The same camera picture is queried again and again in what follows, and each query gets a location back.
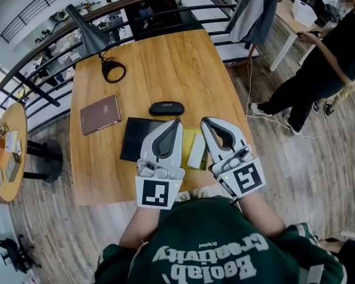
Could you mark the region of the person's left forearm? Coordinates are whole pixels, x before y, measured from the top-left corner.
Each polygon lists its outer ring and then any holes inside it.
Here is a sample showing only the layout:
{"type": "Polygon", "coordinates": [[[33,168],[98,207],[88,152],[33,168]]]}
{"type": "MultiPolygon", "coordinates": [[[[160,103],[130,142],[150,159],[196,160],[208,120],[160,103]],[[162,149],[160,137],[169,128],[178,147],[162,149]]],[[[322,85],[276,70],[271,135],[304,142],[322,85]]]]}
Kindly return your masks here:
{"type": "Polygon", "coordinates": [[[118,245],[137,250],[148,242],[157,229],[160,210],[138,207],[123,232],[118,245]]]}

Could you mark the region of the black metal balcony railing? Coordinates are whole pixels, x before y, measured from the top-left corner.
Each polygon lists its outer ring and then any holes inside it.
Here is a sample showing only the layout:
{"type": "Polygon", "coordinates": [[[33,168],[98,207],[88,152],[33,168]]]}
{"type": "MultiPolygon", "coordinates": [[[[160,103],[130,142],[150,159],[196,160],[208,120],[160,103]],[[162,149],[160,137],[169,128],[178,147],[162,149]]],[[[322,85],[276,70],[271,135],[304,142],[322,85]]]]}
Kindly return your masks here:
{"type": "Polygon", "coordinates": [[[31,20],[56,1],[57,0],[33,0],[6,26],[0,33],[0,38],[10,43],[24,27],[30,24],[31,20]]]}

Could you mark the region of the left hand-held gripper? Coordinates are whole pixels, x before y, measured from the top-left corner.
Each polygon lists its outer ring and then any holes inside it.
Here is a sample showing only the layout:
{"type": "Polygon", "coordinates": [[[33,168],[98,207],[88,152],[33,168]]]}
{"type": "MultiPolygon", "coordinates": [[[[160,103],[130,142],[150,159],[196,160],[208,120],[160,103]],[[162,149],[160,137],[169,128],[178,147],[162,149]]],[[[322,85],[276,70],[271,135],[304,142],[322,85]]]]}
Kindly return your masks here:
{"type": "Polygon", "coordinates": [[[183,125],[177,118],[163,122],[144,138],[135,177],[137,206],[172,208],[185,177],[180,167],[182,144],[183,125]]]}

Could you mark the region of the white printed box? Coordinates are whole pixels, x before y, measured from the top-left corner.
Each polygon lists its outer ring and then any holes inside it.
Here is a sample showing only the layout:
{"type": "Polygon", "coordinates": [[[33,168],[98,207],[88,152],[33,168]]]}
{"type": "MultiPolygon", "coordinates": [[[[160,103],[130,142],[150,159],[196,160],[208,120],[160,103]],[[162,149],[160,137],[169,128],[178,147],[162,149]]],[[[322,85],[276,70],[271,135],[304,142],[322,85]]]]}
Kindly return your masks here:
{"type": "Polygon", "coordinates": [[[17,143],[18,143],[18,130],[7,132],[5,137],[5,151],[18,153],[17,143]]]}

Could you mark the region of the person's green printed shirt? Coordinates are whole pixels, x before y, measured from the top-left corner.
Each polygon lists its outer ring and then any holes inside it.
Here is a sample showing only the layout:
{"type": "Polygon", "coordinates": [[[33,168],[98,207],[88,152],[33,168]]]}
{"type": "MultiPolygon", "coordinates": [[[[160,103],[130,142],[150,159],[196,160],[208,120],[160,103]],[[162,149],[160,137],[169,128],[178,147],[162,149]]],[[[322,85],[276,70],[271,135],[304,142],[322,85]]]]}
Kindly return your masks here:
{"type": "Polygon", "coordinates": [[[223,196],[179,202],[149,240],[110,244],[93,284],[346,284],[306,223],[269,237],[223,196]]]}

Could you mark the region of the small white rectangular object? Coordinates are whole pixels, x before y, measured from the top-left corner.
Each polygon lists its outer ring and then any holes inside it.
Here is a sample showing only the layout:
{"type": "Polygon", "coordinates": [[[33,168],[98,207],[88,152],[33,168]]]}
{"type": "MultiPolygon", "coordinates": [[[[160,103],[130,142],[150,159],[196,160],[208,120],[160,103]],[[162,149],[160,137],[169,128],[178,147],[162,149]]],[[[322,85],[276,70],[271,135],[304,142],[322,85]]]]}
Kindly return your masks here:
{"type": "Polygon", "coordinates": [[[193,169],[200,169],[202,158],[205,153],[205,140],[202,134],[197,133],[188,157],[187,166],[193,169]]]}

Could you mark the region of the brown notebook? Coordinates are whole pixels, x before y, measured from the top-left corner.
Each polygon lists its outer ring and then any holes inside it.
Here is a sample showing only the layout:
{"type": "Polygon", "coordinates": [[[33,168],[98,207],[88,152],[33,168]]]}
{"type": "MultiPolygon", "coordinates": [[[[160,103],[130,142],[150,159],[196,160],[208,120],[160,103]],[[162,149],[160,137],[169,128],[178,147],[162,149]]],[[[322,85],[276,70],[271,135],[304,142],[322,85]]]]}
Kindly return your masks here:
{"type": "Polygon", "coordinates": [[[115,95],[108,96],[80,110],[83,135],[90,135],[119,122],[121,122],[121,115],[115,95]]]}

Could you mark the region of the black drone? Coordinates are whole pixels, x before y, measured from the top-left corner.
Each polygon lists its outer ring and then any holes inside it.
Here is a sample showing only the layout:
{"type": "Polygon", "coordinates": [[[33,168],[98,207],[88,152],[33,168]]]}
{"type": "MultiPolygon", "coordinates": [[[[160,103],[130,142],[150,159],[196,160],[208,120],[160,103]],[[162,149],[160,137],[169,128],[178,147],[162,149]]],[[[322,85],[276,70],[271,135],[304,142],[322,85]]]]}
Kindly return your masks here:
{"type": "Polygon", "coordinates": [[[16,272],[22,272],[27,274],[33,266],[41,269],[42,265],[34,261],[34,259],[29,255],[30,250],[34,250],[34,246],[30,245],[28,248],[25,248],[22,239],[24,236],[22,234],[17,235],[18,243],[13,239],[6,238],[0,240],[0,248],[7,251],[6,254],[1,253],[2,260],[4,265],[7,265],[6,259],[10,259],[16,272]]]}

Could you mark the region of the black railing wooden handrail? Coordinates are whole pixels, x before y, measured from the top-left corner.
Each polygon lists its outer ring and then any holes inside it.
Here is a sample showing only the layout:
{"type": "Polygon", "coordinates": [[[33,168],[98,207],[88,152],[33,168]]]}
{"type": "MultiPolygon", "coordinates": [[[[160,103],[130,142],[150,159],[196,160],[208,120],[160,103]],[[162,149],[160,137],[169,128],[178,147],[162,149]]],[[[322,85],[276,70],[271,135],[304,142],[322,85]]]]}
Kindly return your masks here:
{"type": "Polygon", "coordinates": [[[66,78],[64,81],[48,90],[44,90],[48,80],[55,78],[58,74],[68,71],[75,64],[91,56],[99,55],[105,59],[109,58],[107,51],[113,47],[127,44],[131,41],[138,41],[156,35],[165,35],[182,31],[185,27],[203,27],[205,24],[228,22],[230,17],[224,15],[221,18],[200,19],[183,22],[178,20],[185,12],[199,10],[225,8],[233,9],[236,4],[222,2],[215,4],[201,3],[189,7],[178,7],[173,1],[166,0],[169,4],[162,11],[154,12],[143,17],[130,16],[127,21],[106,27],[102,30],[93,25],[95,20],[103,18],[115,11],[132,10],[141,2],[153,0],[120,0],[109,6],[102,7],[86,15],[79,15],[73,10],[70,15],[72,22],[65,28],[59,30],[50,37],[41,48],[37,48],[27,54],[2,80],[0,83],[0,119],[4,112],[13,104],[20,103],[25,109],[25,116],[28,120],[39,115],[41,118],[36,124],[29,128],[35,130],[58,117],[70,112],[72,86],[74,77],[66,78]],[[32,59],[41,53],[51,44],[56,43],[68,34],[80,31],[82,37],[68,49],[57,53],[49,61],[42,63],[28,76],[21,74],[21,70],[32,59]]]}

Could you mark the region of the person's right shoe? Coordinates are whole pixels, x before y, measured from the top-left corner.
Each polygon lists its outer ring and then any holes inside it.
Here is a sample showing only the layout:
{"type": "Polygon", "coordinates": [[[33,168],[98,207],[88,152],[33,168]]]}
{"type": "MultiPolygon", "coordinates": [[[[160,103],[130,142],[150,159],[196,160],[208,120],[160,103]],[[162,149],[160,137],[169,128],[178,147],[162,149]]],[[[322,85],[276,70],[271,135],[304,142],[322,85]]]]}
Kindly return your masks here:
{"type": "Polygon", "coordinates": [[[223,196],[221,188],[218,188],[216,186],[208,186],[208,187],[204,187],[204,188],[199,188],[195,192],[195,197],[198,199],[212,198],[215,196],[223,196]]]}

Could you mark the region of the black glasses case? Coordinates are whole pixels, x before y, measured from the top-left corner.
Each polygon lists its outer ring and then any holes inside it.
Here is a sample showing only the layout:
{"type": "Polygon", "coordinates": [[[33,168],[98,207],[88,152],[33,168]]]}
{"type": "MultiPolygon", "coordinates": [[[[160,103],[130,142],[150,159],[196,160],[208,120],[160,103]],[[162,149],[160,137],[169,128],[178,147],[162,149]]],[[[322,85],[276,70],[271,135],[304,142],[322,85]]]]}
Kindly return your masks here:
{"type": "Polygon", "coordinates": [[[161,101],[151,105],[149,113],[153,116],[180,116],[184,113],[185,107],[180,102],[161,101]]]}

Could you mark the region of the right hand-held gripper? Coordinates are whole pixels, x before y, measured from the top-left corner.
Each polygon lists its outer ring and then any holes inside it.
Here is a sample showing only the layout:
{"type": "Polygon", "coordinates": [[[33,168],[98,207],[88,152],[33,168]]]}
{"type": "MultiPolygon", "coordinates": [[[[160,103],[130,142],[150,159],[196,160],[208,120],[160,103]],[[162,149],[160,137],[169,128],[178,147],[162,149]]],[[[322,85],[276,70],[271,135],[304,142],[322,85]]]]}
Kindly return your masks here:
{"type": "Polygon", "coordinates": [[[266,185],[260,159],[253,156],[239,127],[219,118],[203,117],[201,131],[214,162],[211,172],[233,200],[266,185]]]}

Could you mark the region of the white cardboard box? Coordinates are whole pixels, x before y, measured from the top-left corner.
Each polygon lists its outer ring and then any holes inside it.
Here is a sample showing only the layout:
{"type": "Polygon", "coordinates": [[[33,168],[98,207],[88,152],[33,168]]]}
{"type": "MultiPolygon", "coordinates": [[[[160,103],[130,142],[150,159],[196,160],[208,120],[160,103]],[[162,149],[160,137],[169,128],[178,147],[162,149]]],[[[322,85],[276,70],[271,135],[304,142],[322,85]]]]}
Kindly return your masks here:
{"type": "Polygon", "coordinates": [[[294,0],[291,12],[293,18],[307,28],[311,28],[318,18],[313,8],[301,0],[294,0]]]}

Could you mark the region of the black desk lamp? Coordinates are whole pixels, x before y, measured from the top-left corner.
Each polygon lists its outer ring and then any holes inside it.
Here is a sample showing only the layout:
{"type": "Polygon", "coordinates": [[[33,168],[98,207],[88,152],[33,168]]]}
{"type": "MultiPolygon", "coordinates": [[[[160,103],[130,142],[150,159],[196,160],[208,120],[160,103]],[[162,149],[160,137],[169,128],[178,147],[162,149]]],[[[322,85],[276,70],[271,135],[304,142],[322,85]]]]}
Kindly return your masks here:
{"type": "Polygon", "coordinates": [[[80,29],[86,53],[89,56],[97,54],[101,60],[101,69],[104,79],[108,83],[118,83],[121,81],[126,76],[126,67],[122,63],[115,61],[113,57],[104,57],[102,54],[110,44],[110,36],[88,23],[72,4],[68,5],[65,10],[80,29]],[[122,69],[122,75],[118,79],[110,79],[109,74],[117,68],[122,69]]]}

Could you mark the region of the black box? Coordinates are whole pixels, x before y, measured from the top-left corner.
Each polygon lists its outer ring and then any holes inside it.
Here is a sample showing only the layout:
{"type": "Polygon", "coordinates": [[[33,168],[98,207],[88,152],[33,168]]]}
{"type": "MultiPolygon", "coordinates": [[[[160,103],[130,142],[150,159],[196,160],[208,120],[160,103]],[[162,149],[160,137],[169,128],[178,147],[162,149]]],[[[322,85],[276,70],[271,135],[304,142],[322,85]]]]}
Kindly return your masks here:
{"type": "MultiPolygon", "coordinates": [[[[165,121],[129,117],[125,128],[120,158],[137,162],[140,159],[144,138],[163,122],[165,121]]],[[[193,140],[197,133],[201,134],[201,131],[196,128],[183,128],[182,161],[180,166],[184,169],[205,170],[207,167],[208,150],[206,148],[200,169],[193,169],[187,166],[193,140]]]]}

